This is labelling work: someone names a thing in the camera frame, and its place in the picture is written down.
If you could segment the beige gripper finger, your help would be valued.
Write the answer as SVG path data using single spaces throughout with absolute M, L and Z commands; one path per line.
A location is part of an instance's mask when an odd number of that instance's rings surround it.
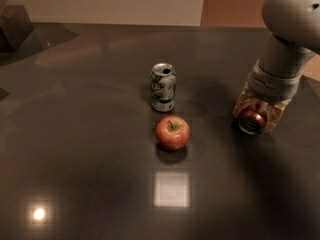
M 248 83 L 245 83 L 242 92 L 240 93 L 236 104 L 234 106 L 232 115 L 234 118 L 238 118 L 240 113 L 247 107 L 249 107 L 255 99 L 255 95 L 250 91 Z
M 270 133 L 277 126 L 280 121 L 286 107 L 290 104 L 291 100 L 286 99 L 281 102 L 276 102 L 267 105 L 266 116 L 267 124 L 265 127 L 265 132 Z

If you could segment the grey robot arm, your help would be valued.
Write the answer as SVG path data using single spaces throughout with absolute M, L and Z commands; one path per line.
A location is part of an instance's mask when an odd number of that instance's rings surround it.
M 247 134 L 274 129 L 320 53 L 320 0 L 265 0 L 262 18 L 269 35 L 233 110 Z

